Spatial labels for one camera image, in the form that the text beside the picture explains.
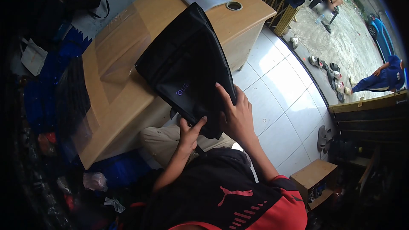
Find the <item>purple logo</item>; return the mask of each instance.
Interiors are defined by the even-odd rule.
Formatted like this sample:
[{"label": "purple logo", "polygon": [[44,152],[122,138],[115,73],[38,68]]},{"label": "purple logo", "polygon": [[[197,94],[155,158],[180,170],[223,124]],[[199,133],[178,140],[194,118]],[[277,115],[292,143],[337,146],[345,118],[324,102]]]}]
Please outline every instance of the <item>purple logo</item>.
[{"label": "purple logo", "polygon": [[177,95],[181,96],[183,92],[189,87],[189,84],[183,84],[183,86],[176,92]]}]

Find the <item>concrete ground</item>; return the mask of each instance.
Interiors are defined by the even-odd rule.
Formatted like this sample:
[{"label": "concrete ground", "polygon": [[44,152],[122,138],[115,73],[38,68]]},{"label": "concrete ground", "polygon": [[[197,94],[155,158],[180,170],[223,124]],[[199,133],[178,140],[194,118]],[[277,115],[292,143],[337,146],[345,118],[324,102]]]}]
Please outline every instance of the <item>concrete ground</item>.
[{"label": "concrete ground", "polygon": [[[368,32],[363,18],[352,4],[345,2],[340,6],[340,13],[331,24],[332,33],[330,34],[321,23],[315,23],[319,17],[317,11],[317,8],[320,8],[319,5],[314,9],[310,9],[308,7],[309,3],[307,0],[301,6],[296,15],[297,22],[292,21],[290,23],[291,31],[299,38],[299,43],[308,50],[310,55],[319,57],[326,61],[328,65],[330,62],[336,63],[341,69],[341,81],[346,86],[351,87],[348,77],[351,76],[353,81],[358,82],[371,75],[383,64],[379,50]],[[314,71],[311,74],[313,76],[323,75],[323,77],[314,76],[315,80],[327,77],[324,70]],[[358,101],[361,97],[371,99],[389,93],[357,92],[352,96],[345,95],[345,102]]]}]

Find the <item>blue pants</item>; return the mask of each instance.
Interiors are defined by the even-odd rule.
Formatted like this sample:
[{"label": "blue pants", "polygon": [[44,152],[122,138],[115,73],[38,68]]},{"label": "blue pants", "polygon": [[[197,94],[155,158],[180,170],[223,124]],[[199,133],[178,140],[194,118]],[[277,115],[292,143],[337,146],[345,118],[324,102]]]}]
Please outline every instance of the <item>blue pants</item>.
[{"label": "blue pants", "polygon": [[370,75],[367,78],[361,79],[353,88],[352,92],[357,91],[374,91],[384,92],[394,87],[389,87],[386,71],[381,71],[379,76]]}]

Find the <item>black backpack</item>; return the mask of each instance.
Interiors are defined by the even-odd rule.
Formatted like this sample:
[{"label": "black backpack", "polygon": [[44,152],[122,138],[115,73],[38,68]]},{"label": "black backpack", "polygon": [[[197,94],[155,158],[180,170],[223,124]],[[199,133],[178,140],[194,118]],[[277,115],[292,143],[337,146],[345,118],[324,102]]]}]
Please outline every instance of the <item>black backpack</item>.
[{"label": "black backpack", "polygon": [[226,89],[234,105],[236,90],[220,42],[196,2],[155,38],[135,67],[173,112],[192,125],[206,115],[201,134],[220,138],[219,115],[224,104],[215,83]]}]

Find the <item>red and black jacket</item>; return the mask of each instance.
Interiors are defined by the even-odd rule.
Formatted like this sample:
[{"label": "red and black jacket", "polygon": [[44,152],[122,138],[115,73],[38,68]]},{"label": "red and black jacket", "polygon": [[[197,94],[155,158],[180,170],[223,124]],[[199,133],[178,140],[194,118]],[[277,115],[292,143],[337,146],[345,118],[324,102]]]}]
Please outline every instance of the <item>red and black jacket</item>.
[{"label": "red and black jacket", "polygon": [[141,229],[168,230],[183,224],[207,229],[305,229],[304,202],[291,180],[279,175],[268,184],[256,183],[242,152],[211,151],[194,159],[174,183],[151,198]]}]

